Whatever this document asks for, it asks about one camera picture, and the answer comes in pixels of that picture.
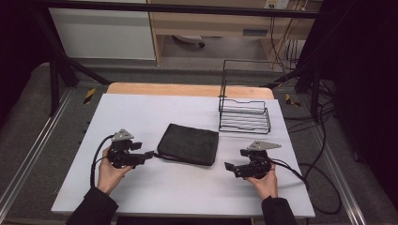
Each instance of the black cloth bag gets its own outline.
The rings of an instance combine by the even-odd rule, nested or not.
[[[218,144],[219,132],[170,124],[155,157],[211,166],[216,159]]]

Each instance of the person's left hand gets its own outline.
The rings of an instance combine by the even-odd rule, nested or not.
[[[110,147],[107,147],[102,151],[102,161],[99,165],[99,182],[97,188],[107,195],[110,195],[112,190],[116,188],[120,180],[125,176],[125,174],[132,169],[131,166],[125,168],[115,168],[109,159],[106,157],[108,155]]]

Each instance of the hand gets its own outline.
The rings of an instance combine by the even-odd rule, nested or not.
[[[120,180],[125,176],[125,174],[131,170],[131,166],[127,166],[122,169],[115,168],[108,156],[109,147],[102,151],[102,161],[99,165],[99,183],[97,188],[104,192],[105,194],[111,194],[112,190],[116,188]]]
[[[272,198],[278,197],[278,179],[275,174],[275,164],[271,164],[271,169],[263,178],[256,179],[254,177],[246,177],[245,179],[255,187],[261,200],[269,196]]]

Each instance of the floor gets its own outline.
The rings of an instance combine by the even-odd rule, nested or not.
[[[258,40],[225,37],[204,37],[205,48],[180,42],[168,37],[165,41],[164,55],[160,66],[129,65],[128,67],[96,67],[92,70],[113,81],[138,83],[197,83],[216,84],[221,82],[223,61],[229,60],[266,60],[259,47]],[[244,64],[243,69],[252,67]],[[106,92],[106,86],[94,83],[83,74],[78,74],[81,82],[77,88],[62,87],[69,101],[63,108],[62,116],[49,130],[46,142],[35,142],[46,127],[50,111],[49,71],[45,65],[38,67],[32,74],[20,101],[9,114],[8,120],[0,130],[0,158],[9,158],[0,164],[0,193],[10,193],[10,184],[15,182],[20,165],[28,165],[26,177],[20,179],[19,188],[3,204],[1,216],[6,217],[2,224],[62,224],[65,216],[55,215],[50,209],[56,197],[56,191],[62,186],[79,143],[84,138],[84,131],[96,110],[100,96]],[[309,94],[297,95],[294,91],[296,80],[283,84],[273,93],[280,101],[286,126],[290,131],[298,162],[312,162],[319,153],[323,132],[320,126],[314,126],[312,120],[306,123],[289,120],[289,117],[308,115]],[[332,87],[333,83],[323,81]],[[83,104],[90,88],[96,93],[88,105]],[[291,102],[286,103],[286,94]],[[321,103],[329,101],[328,96],[321,97]],[[398,213],[392,207],[382,188],[378,185],[366,164],[357,162],[349,140],[344,135],[338,115],[329,114],[325,124],[328,151],[316,164],[342,193],[344,205],[334,215],[315,210],[316,218],[310,224],[398,224]],[[32,146],[39,146],[39,154],[32,153]],[[25,158],[34,158],[30,164]],[[339,169],[334,171],[333,163]],[[311,198],[317,208],[335,211],[339,199],[329,181],[319,172],[312,172],[308,177],[312,190]],[[362,215],[363,221],[352,218]]]

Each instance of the black metal frame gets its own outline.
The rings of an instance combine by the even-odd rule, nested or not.
[[[103,79],[100,75],[90,71],[88,68],[69,58],[62,44],[53,33],[43,17],[44,8],[75,8],[92,10],[115,10],[115,11],[146,11],[146,12],[173,12],[193,14],[214,15],[237,15],[255,17],[282,17],[301,19],[333,20],[337,14],[318,11],[295,11],[265,8],[241,8],[241,7],[204,7],[204,6],[182,6],[182,5],[160,5],[160,4],[136,4],[136,3],[109,3],[109,2],[85,2],[66,0],[31,0],[27,4],[27,13],[30,13],[40,32],[44,34],[51,48],[51,76],[52,76],[52,114],[59,106],[59,90],[57,83],[58,73],[61,75],[66,86],[76,86],[79,82],[72,68],[80,70],[85,75],[102,84],[112,82]]]

